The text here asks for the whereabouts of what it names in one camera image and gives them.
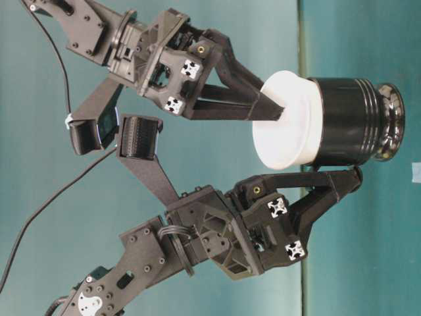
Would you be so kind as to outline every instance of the white plastic cup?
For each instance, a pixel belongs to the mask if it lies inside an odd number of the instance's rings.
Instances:
[[[314,161],[323,126],[317,85],[284,70],[273,74],[261,92],[284,108],[277,121],[253,122],[253,140],[261,161],[275,170]]]

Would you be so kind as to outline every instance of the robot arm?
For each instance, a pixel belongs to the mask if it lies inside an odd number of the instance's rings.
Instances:
[[[233,280],[299,262],[307,256],[312,224],[362,182],[358,168],[266,174],[225,194],[205,186],[179,197],[156,156],[162,122],[123,115],[122,125],[117,156],[165,204],[167,224],[155,217],[123,233],[120,261],[88,274],[63,304],[62,316],[120,315],[143,290],[183,270],[192,276],[208,259]],[[291,205],[277,192],[296,187],[311,190]]]
[[[146,25],[136,21],[136,11],[121,15],[93,0],[24,1],[31,11],[60,22],[69,50],[109,70],[66,120],[79,155],[109,144],[123,86],[191,120],[278,120],[282,113],[260,92],[263,82],[235,59],[227,36],[194,28],[174,9]],[[226,87],[206,84],[212,69]]]

